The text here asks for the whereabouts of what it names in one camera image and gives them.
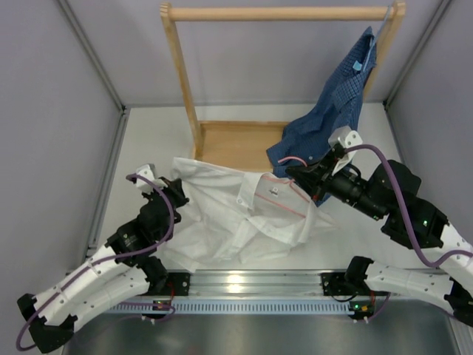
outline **wooden pole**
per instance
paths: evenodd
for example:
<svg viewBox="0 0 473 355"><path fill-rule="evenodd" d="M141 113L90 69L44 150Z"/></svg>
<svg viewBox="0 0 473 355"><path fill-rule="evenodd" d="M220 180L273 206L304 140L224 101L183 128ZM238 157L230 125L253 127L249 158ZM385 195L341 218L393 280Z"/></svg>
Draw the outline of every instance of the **wooden pole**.
<svg viewBox="0 0 473 355"><path fill-rule="evenodd" d="M392 10L394 10L394 14L391 16L392 19L388 20L386 24L384 24L384 27L379 34L378 41L376 42L376 67L371 71L370 77L364 86L364 98L366 98L368 92L370 92L380 67L383 64L384 59L387 57L391 44L401 26L404 15L406 15L406 3L394 1L392 4Z"/></svg>
<svg viewBox="0 0 473 355"><path fill-rule="evenodd" d="M177 34L176 24L169 16L171 4L164 3L160 7L161 20L163 21L164 31L168 39L171 50L172 61L179 75L180 89L183 92L184 106L186 107L187 117L191 125L192 136L194 137L194 154L200 156L203 150L203 133L197 120L195 112L194 99L192 98L191 87L187 76L186 64L184 62L183 50L180 46L179 36Z"/></svg>
<svg viewBox="0 0 473 355"><path fill-rule="evenodd" d="M387 6L370 7L177 7L172 21L382 21Z"/></svg>

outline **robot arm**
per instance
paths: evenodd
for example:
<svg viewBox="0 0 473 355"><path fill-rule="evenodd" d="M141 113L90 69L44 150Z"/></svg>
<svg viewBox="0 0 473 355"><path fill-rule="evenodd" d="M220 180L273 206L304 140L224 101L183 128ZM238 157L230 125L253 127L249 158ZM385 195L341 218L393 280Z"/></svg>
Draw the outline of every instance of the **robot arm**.
<svg viewBox="0 0 473 355"><path fill-rule="evenodd" d="M417 197L421 179L405 165L386 160L373 146L361 146L373 150L382 161L370 179L364 180L359 170L349 165L353 158L350 154L361 148L352 142L355 138L359 142L355 131L341 129L335 131L334 136L340 138L329 140L331 150L319 162L309 166L290 166L286 172L314 200L330 194L374 220L387 216L381 228L383 233L394 242L414 249L425 265L440 267L448 274L419 274L370 260L350 276L350 269L356 270L360 258L355 257L345 274L346 281L373 291L393 291L416 297L473 326L472 245L458 234L444 213ZM339 168L341 161L345 169Z"/></svg>
<svg viewBox="0 0 473 355"><path fill-rule="evenodd" d="M150 164L140 167L129 180L147 199L140 214L122 225L96 253L59 284L37 295L18 299L27 321L17 340L28 329L42 353L49 353L70 340L88 321L106 309L138 294L159 291L167 270L156 257L157 247L172 237L172 226L180 222L176 209L188 199L181 181L154 177Z"/></svg>

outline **blue garment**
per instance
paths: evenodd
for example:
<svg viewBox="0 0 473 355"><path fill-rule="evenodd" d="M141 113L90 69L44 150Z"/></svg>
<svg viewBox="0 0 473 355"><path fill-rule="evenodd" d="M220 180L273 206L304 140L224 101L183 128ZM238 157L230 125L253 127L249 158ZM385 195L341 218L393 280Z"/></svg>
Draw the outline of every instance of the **blue garment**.
<svg viewBox="0 0 473 355"><path fill-rule="evenodd" d="M284 128L282 140L266 151L275 176L285 178L287 166L300 165L296 160L280 164L279 159L292 155L308 164L315 163L329 150L328 138L335 129L358 128L363 88L375 65L375 37L368 27L325 83L317 105L290 122Z"/></svg>

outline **white shirt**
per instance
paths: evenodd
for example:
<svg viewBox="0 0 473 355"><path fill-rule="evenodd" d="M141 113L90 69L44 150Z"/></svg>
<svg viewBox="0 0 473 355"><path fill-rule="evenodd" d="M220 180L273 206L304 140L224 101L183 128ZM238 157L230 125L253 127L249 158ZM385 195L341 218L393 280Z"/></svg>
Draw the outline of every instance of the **white shirt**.
<svg viewBox="0 0 473 355"><path fill-rule="evenodd" d="M269 172L241 172L175 158L171 177L183 180L190 202L178 209L165 254L189 271L238 257L286 256L309 237L335 228L294 182Z"/></svg>

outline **white tabletop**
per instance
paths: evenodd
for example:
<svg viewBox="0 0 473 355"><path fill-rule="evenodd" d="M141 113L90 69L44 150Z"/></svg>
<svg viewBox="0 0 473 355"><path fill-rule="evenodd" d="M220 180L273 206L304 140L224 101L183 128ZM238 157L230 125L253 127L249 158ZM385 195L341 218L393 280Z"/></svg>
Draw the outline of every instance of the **white tabletop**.
<svg viewBox="0 0 473 355"><path fill-rule="evenodd" d="M313 105L245 105L197 107L202 120L292 121L306 114ZM399 160L384 108L381 104L364 104L358 125L365 143L377 146L390 159ZM119 226L135 218L145 203L140 193L125 176L144 163L154 163L157 173L169 176L173 157L191 157L192 139L183 107L132 109L112 189L103 220L99 244L105 243ZM357 152L353 163L368 178L378 166L377 157L366 151ZM338 223L338 229L318 236L295 248L284 258L259 263L241 264L235 260L211 265L212 269L336 269L346 268L352 257L362 255L381 263L402 268L423 268L413 251L392 242L381 233L382 221L356 211L330 198L321 206ZM179 268L162 259L168 269Z"/></svg>

